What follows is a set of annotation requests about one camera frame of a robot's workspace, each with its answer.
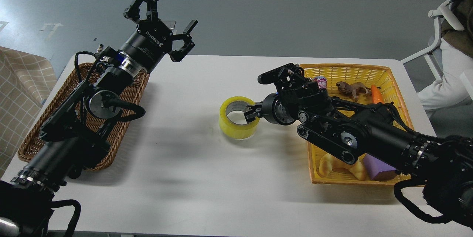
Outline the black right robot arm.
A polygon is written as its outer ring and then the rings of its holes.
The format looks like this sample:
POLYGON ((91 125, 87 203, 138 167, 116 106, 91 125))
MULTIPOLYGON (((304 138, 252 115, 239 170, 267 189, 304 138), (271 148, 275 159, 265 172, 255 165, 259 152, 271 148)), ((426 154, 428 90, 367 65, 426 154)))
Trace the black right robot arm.
POLYGON ((276 92, 244 110, 248 123, 299 121, 298 135, 354 164, 364 154, 387 163, 408 180, 394 186, 395 198, 413 215, 432 224, 454 221, 472 227, 472 138, 438 138, 411 129, 394 103, 362 104, 331 97, 333 67, 285 64, 258 77, 276 92))

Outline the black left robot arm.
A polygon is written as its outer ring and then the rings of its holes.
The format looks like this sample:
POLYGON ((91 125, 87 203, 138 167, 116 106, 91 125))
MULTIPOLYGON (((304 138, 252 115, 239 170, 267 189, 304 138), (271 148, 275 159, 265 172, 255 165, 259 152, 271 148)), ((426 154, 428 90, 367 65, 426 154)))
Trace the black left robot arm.
POLYGON ((173 34, 158 17, 158 1, 135 0, 125 9, 136 29, 120 49, 100 45, 95 53, 75 54, 78 86, 42 124, 44 146, 10 182, 1 182, 2 237, 45 237, 54 210, 66 206, 74 212, 64 235, 73 235, 81 204, 54 201, 54 194, 66 177, 77 178, 108 154, 108 136, 117 123, 144 116, 142 106, 120 99, 139 73, 151 73, 167 54, 180 62, 195 46, 190 33, 198 21, 173 34))

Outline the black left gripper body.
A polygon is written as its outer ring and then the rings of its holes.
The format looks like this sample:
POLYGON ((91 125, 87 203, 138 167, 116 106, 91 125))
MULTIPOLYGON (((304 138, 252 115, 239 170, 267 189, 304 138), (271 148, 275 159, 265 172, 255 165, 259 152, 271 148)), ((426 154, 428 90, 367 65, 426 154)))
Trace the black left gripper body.
POLYGON ((162 21, 141 21, 120 51, 151 73, 165 54, 171 52, 172 31, 162 21))

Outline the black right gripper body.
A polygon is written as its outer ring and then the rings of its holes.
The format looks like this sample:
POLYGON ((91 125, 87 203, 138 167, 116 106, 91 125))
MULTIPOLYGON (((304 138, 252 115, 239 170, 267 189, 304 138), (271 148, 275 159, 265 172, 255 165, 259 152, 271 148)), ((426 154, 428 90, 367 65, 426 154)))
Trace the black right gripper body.
POLYGON ((259 115, 271 124, 283 126, 289 126, 296 121, 287 113, 282 103, 279 102, 279 95, 277 93, 269 94, 261 102, 259 115))

